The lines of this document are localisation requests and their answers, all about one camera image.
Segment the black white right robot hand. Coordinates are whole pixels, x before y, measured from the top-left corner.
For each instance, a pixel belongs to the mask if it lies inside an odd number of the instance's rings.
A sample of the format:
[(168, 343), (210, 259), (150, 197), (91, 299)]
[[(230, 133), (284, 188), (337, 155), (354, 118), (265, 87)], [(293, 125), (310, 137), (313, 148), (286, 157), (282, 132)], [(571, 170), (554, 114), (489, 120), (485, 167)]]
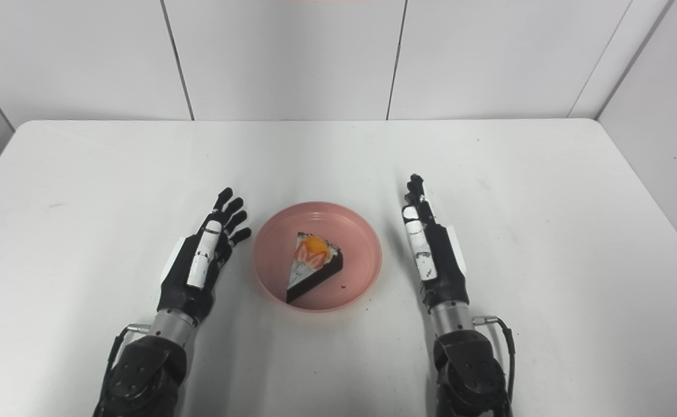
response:
[(450, 228), (440, 224), (424, 186), (412, 174), (407, 182), (401, 215), (420, 277), (421, 301), (427, 310), (445, 303), (469, 304), (463, 257)]

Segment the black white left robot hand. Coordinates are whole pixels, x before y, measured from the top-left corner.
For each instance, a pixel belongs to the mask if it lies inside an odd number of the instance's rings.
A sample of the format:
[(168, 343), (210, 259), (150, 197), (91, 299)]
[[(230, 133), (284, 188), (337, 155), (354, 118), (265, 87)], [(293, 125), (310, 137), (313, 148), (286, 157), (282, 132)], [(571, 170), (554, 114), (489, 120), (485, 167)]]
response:
[(161, 285), (158, 310), (179, 312), (200, 325), (215, 303), (214, 287), (235, 247), (252, 235), (243, 227), (244, 200), (227, 187), (195, 233), (183, 238)]

